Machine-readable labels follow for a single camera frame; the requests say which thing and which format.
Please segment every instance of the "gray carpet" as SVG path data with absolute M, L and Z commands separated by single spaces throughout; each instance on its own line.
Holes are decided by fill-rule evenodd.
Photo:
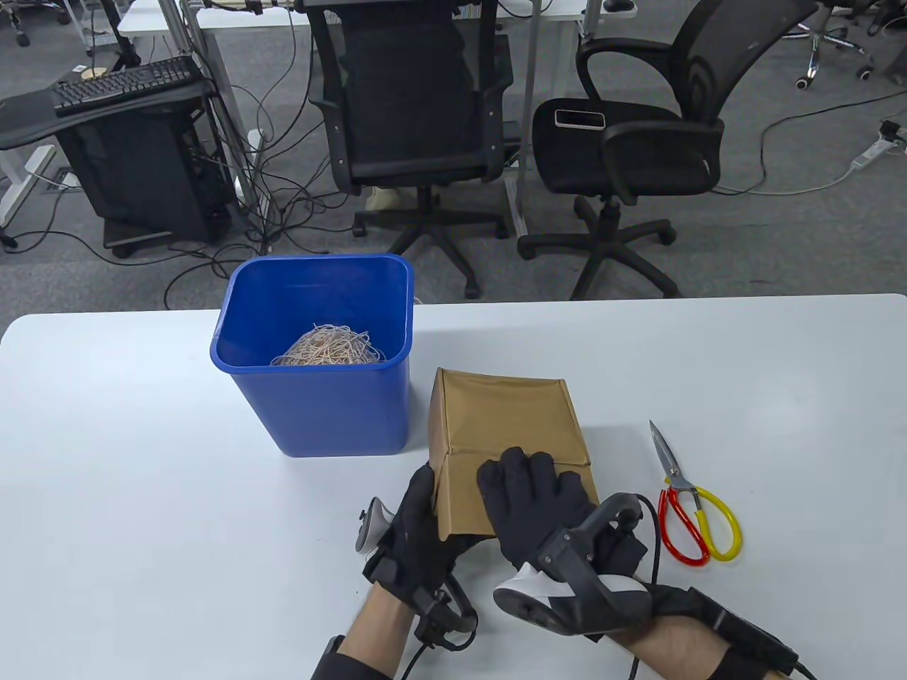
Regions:
M 609 26 L 606 34 L 671 40 L 683 22 L 689 0 L 642 0 L 639 18 Z M 33 44 L 15 46 L 8 26 L 0 30 L 0 92 L 3 95 L 43 87 L 61 72 L 86 59 L 71 26 L 58 26 L 49 12 L 26 12 Z M 516 78 L 525 63 L 526 26 L 510 31 Z M 852 37 L 874 52 L 886 65 L 903 46 L 901 34 L 868 39 L 859 29 Z M 292 36 L 284 32 L 221 34 L 220 44 L 231 79 L 262 96 L 287 68 Z M 553 56 L 550 41 L 542 36 L 538 82 L 549 81 Z M 147 56 L 151 41 L 140 43 Z M 266 108 L 278 132 L 296 114 L 307 72 L 308 41 L 297 35 L 298 57 L 290 75 L 268 97 Z M 759 133 L 767 124 L 786 115 L 809 112 L 839 103 L 855 102 L 897 92 L 881 76 L 868 83 L 856 80 L 860 58 L 847 53 L 826 53 L 823 70 L 808 92 L 799 92 L 794 80 L 805 68 L 805 44 L 774 47 L 737 86 L 722 118 L 727 134 L 722 149 L 723 184 L 745 187 L 758 178 Z M 161 40 L 155 57 L 166 54 Z M 600 57 L 593 65 L 596 82 L 612 99 L 672 105 L 668 87 L 647 66 L 621 56 Z M 573 76 L 570 88 L 580 91 Z M 257 105 L 238 92 L 245 123 L 256 118 Z M 546 92 L 539 93 L 539 102 Z M 907 96 L 887 102 L 845 109 L 803 121 L 793 121 L 771 133 L 766 145 L 770 171 L 769 190 L 801 189 L 825 184 L 844 173 L 850 161 L 873 143 L 879 120 L 901 112 L 907 125 Z M 520 111 L 520 98 L 510 96 L 508 113 Z M 320 120 L 307 107 L 286 142 Z M 276 159 L 269 169 L 277 175 L 305 183 L 327 152 L 322 131 L 311 135 L 291 152 Z M 64 163 L 58 155 L 51 169 Z M 270 180 L 273 189 L 289 186 Z M 798 197 L 725 198 L 706 195 L 691 198 L 641 199 L 624 209 L 625 224 L 668 217 L 678 230 L 670 248 L 655 241 L 640 243 L 639 252 L 673 276 L 687 296 L 812 295 L 831 293 L 907 293 L 907 159 L 883 157 L 867 170 L 841 185 Z M 313 185 L 313 191 L 333 190 L 330 172 Z M 283 191 L 279 197 L 288 197 Z M 10 234 L 46 226 L 54 195 L 37 189 L 9 228 Z M 503 185 L 477 182 L 457 185 L 443 192 L 445 205 L 507 211 Z M 353 197 L 340 209 L 315 215 L 307 226 L 343 229 L 365 197 Z M 291 217 L 305 217 L 300 207 Z M 530 184 L 530 231 L 577 230 L 571 197 L 552 196 L 538 180 Z M 54 227 L 76 234 L 101 250 L 101 221 L 81 193 L 62 197 Z M 366 252 L 387 248 L 392 233 L 372 230 L 365 239 L 350 234 L 330 234 L 311 229 L 292 232 L 296 243 L 313 250 Z M 34 237 L 24 237 L 23 246 Z M 513 239 L 498 241 L 491 228 L 465 229 L 456 239 L 473 263 L 483 288 L 483 300 L 556 300 L 570 293 L 584 263 L 579 255 L 540 256 L 524 262 Z M 239 229 L 228 240 L 241 241 Z M 282 238 L 275 253 L 298 253 Z M 144 251 L 130 265 L 167 257 L 164 249 Z M 417 295 L 425 302 L 461 301 L 463 279 L 428 243 L 419 243 L 407 254 L 416 269 Z M 73 239 L 50 236 L 40 247 L 23 255 L 0 254 L 0 331 L 16 317 L 36 312 L 75 312 L 162 308 L 167 284 L 187 267 L 188 258 L 148 266 L 117 267 L 102 262 Z M 225 282 L 206 268 L 183 277 L 171 290 L 174 308 L 219 306 Z M 609 264 L 599 274 L 591 296 L 599 298 L 649 297 L 657 291 L 645 279 L 624 267 Z

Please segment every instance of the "forearm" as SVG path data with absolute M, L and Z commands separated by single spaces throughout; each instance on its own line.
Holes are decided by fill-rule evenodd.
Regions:
M 337 651 L 394 677 L 412 624 L 413 611 L 374 584 Z
M 642 635 L 614 636 L 665 680 L 707 680 L 730 645 L 693 618 L 659 617 Z M 769 673 L 765 680 L 785 680 Z

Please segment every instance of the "scissors blade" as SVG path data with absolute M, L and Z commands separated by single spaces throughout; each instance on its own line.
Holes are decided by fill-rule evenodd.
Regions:
M 665 474 L 670 478 L 671 483 L 673 483 L 675 479 L 683 480 L 678 459 L 674 457 L 674 452 L 671 451 L 671 447 L 668 446 L 668 442 L 665 441 L 664 435 L 661 434 L 658 427 L 656 427 L 655 423 L 652 421 L 649 421 L 649 429 L 652 431 L 652 441 L 655 443 L 655 451 L 658 454 L 658 459 L 661 461 L 661 467 L 665 469 Z

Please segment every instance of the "black glove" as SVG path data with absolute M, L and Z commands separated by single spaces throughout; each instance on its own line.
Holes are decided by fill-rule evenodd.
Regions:
M 438 539 L 438 519 L 432 512 L 433 493 L 434 471 L 426 464 L 409 481 L 394 521 L 378 541 L 378 550 L 363 571 L 366 578 L 377 580 L 410 607 L 414 607 L 413 594 L 418 588 L 434 593 L 454 569 L 456 559 L 482 540 L 475 536 Z M 395 566 L 373 573 L 383 558 L 389 558 Z
M 477 477 L 501 553 L 516 568 L 529 562 L 541 569 L 535 559 L 545 540 L 556 529 L 578 527 L 595 510 L 580 475 L 559 476 L 548 453 L 527 458 L 520 448 L 508 449 L 500 462 L 483 463 Z M 632 576 L 645 554 L 632 535 L 608 526 L 595 539 L 592 566 L 599 574 Z

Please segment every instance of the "scissors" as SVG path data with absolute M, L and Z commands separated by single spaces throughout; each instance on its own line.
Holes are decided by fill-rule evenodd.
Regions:
M 714 493 L 706 491 L 702 487 L 694 486 L 692 482 L 688 481 L 687 478 L 683 476 L 683 472 L 680 471 L 680 465 L 678 464 L 678 459 L 674 457 L 674 452 L 671 451 L 668 442 L 665 441 L 664 436 L 662 436 L 661 432 L 658 431 L 658 428 L 652 421 L 649 421 L 649 429 L 652 431 L 652 441 L 655 443 L 655 450 L 658 452 L 658 459 L 661 461 L 661 467 L 665 469 L 665 474 L 667 475 L 665 482 L 668 483 L 668 488 L 665 491 L 662 491 L 658 498 L 658 522 L 661 526 L 661 538 L 665 543 L 665 548 L 667 548 L 668 552 L 677 558 L 678 561 L 683 562 L 689 567 L 704 567 L 711 558 L 715 558 L 719 562 L 731 561 L 740 554 L 740 550 L 743 548 L 743 533 L 740 531 L 740 524 L 737 522 L 734 513 L 731 512 L 731 509 Z M 693 502 L 696 503 L 696 520 L 699 524 L 698 528 L 693 524 L 693 520 L 689 518 L 689 515 L 684 511 L 678 500 L 678 494 L 684 491 L 689 493 L 693 497 Z M 727 520 L 727 523 L 730 525 L 733 538 L 730 550 L 727 552 L 719 551 L 715 546 L 715 542 L 712 540 L 712 531 L 708 526 L 706 512 L 702 509 L 701 499 L 706 499 L 718 508 L 718 511 L 724 515 L 725 520 Z M 671 543 L 671 540 L 668 537 L 668 502 L 670 502 L 671 507 L 677 513 L 680 521 L 683 522 L 687 531 L 689 531 L 693 540 L 699 546 L 699 550 L 702 553 L 701 557 L 691 558 L 684 555 L 674 547 L 673 543 Z

